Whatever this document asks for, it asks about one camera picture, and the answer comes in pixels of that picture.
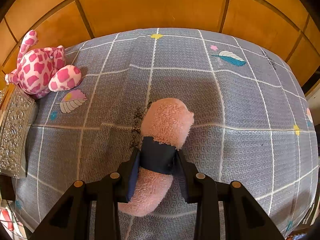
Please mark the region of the silver embossed tissue box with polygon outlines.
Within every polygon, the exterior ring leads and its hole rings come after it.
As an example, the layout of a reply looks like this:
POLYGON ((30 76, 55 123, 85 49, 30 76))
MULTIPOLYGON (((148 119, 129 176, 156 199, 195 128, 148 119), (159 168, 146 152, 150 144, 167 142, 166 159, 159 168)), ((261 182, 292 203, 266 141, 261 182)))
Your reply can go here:
POLYGON ((25 145, 37 111, 35 100, 20 87, 10 84, 1 90, 1 174, 26 176, 25 145))

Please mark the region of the wooden headboard panelling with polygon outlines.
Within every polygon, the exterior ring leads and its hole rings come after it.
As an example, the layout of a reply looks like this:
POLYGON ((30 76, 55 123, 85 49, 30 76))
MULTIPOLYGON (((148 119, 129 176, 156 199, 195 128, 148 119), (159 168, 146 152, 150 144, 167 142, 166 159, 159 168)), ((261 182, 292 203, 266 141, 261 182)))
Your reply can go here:
POLYGON ((303 85, 319 67, 319 22, 302 0, 14 0, 1 6, 1 72, 16 66, 30 29, 39 46, 69 47, 120 31, 177 27, 210 30, 279 55, 303 85))

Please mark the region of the pink fluffy sock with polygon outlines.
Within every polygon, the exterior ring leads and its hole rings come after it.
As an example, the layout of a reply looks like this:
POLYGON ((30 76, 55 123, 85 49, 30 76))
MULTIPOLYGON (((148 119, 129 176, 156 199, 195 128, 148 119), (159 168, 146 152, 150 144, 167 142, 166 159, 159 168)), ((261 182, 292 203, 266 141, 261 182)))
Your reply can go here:
POLYGON ((153 102, 142 124, 143 137, 135 191, 119 210, 136 217, 153 212, 163 200, 173 181, 174 155, 184 145, 194 114, 176 98, 153 102))

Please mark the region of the pink white spotted plush toy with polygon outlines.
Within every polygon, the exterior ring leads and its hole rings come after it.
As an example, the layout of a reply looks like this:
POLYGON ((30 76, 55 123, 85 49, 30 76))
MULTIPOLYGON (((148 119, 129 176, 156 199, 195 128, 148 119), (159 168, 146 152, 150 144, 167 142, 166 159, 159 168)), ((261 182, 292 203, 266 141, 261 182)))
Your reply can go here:
POLYGON ((81 70, 66 63, 64 46, 31 49, 38 41, 35 30, 24 36, 17 56, 17 67, 5 75, 6 83, 17 85, 36 99, 79 85, 81 70))

